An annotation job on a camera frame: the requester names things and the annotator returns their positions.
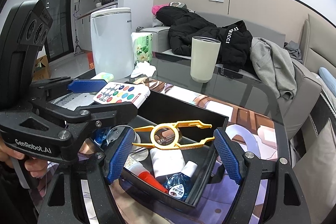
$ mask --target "white cup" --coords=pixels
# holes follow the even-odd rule
[[[215,69],[221,42],[208,37],[193,37],[190,76],[199,83],[209,82]]]

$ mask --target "screw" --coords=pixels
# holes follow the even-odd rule
[[[99,127],[101,127],[101,125],[102,125],[101,121],[97,121],[97,122],[96,122],[96,127],[99,128]]]
[[[61,139],[61,140],[64,140],[68,137],[70,137],[70,132],[68,130],[62,130],[59,134],[58,134],[58,137]]]
[[[87,114],[89,114],[89,112],[88,112],[88,110],[81,110],[80,112],[79,112],[79,114],[81,114],[81,115],[87,115]]]
[[[288,160],[286,158],[280,158],[280,162],[282,164],[287,164],[288,163]]]
[[[248,158],[248,159],[253,159],[253,158],[254,158],[254,154],[253,154],[252,152],[246,152],[246,153],[245,153],[245,156],[246,156],[246,158]]]
[[[104,156],[104,153],[103,152],[97,152],[97,153],[95,153],[95,156],[96,156],[96,158],[100,159]]]

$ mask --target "human hand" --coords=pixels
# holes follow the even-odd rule
[[[6,165],[13,168],[13,163],[10,157],[22,160],[25,155],[6,146],[0,136],[0,161],[6,163]],[[42,177],[43,175],[45,175],[45,173],[47,172],[47,166],[48,162],[46,160],[40,160],[36,158],[26,160],[25,162],[26,169],[34,178]]]

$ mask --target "tissue pack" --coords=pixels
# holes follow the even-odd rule
[[[152,60],[152,39],[151,32],[133,32],[133,52],[136,63]]]

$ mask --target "yellow plastic tweezers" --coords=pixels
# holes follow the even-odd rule
[[[161,123],[157,126],[146,126],[134,128],[135,132],[149,131],[151,129],[151,142],[152,143],[133,143],[135,146],[146,147],[146,148],[158,148],[161,150],[174,150],[174,149],[194,149],[202,147],[206,142],[213,141],[215,137],[205,138],[199,143],[190,143],[190,144],[179,144],[179,132],[177,131],[178,127],[199,127],[199,128],[212,128],[211,124],[202,123],[200,120],[195,121],[179,121],[174,123]],[[161,128],[170,128],[175,133],[174,141],[169,145],[158,144],[154,138],[155,133]]]

